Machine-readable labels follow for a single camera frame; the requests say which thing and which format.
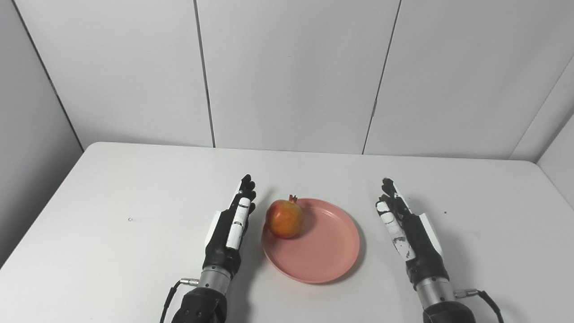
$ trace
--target robotic hand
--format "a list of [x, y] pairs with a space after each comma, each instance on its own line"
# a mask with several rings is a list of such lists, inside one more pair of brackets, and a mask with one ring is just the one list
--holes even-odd
[[255, 210], [255, 183], [246, 175], [239, 183], [230, 207], [215, 214], [205, 240], [205, 260], [198, 279], [182, 278], [173, 286], [164, 305], [160, 323], [180, 284], [196, 286], [184, 295], [172, 323], [224, 323], [227, 318], [225, 294], [239, 271], [239, 247]]
[[484, 291], [453, 291], [441, 257], [442, 249], [426, 214], [415, 216], [391, 179], [383, 179], [384, 194], [376, 204], [393, 244], [406, 262], [406, 272], [421, 301], [425, 323], [475, 323], [472, 311], [456, 301], [478, 295], [496, 312], [500, 310]]

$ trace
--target pomegranate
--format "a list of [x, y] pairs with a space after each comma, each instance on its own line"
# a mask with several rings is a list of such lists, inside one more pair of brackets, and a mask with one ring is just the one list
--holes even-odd
[[297, 205], [297, 197], [290, 195], [289, 200], [278, 199], [271, 203], [265, 215], [265, 224], [277, 237], [294, 237], [303, 227], [303, 211]]

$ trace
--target white wall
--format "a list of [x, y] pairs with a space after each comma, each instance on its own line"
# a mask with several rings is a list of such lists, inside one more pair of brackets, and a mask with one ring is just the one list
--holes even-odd
[[538, 165], [574, 208], [574, 117], [540, 157]]
[[16, 0], [83, 147], [211, 147], [191, 0]]
[[198, 0], [217, 147], [361, 153], [398, 0]]
[[536, 161], [574, 101], [571, 0], [15, 1], [84, 146], [361, 153], [379, 90], [365, 153]]
[[508, 159], [519, 145], [534, 160], [534, 133], [570, 108], [546, 98], [573, 17], [571, 0], [403, 1], [365, 153]]
[[0, 1], [0, 266], [82, 153], [18, 14]]

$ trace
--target white table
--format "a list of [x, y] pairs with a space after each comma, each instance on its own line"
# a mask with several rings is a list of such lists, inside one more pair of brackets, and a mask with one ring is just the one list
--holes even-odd
[[[246, 173], [258, 207], [230, 323], [422, 322], [374, 209], [383, 177], [431, 218], [454, 288], [486, 290], [508, 323], [572, 318], [574, 212], [532, 163], [98, 143], [0, 270], [0, 322], [157, 322], [170, 286], [199, 277], [211, 217]], [[265, 210], [289, 194], [332, 202], [358, 224], [362, 251], [345, 279], [303, 284], [264, 257]], [[482, 300], [463, 302], [495, 322]]]

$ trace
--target black cable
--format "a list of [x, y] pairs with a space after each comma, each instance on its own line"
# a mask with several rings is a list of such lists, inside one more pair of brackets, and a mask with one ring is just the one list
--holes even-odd
[[486, 302], [486, 304], [488, 304], [492, 308], [494, 313], [497, 314], [498, 323], [504, 323], [504, 320], [502, 319], [501, 310], [500, 308], [498, 308], [498, 305], [492, 300], [492, 298], [490, 298], [490, 296], [488, 296], [488, 294], [486, 294], [486, 292], [483, 290], [478, 291], [478, 296], [480, 296], [480, 298], [482, 298]]
[[180, 284], [181, 282], [178, 280], [177, 283], [173, 285], [172, 288], [169, 289], [168, 297], [166, 298], [164, 304], [164, 311], [161, 312], [160, 323], [164, 323], [165, 315], [168, 313], [169, 304], [172, 302], [173, 296], [176, 294], [177, 288], [179, 287]]

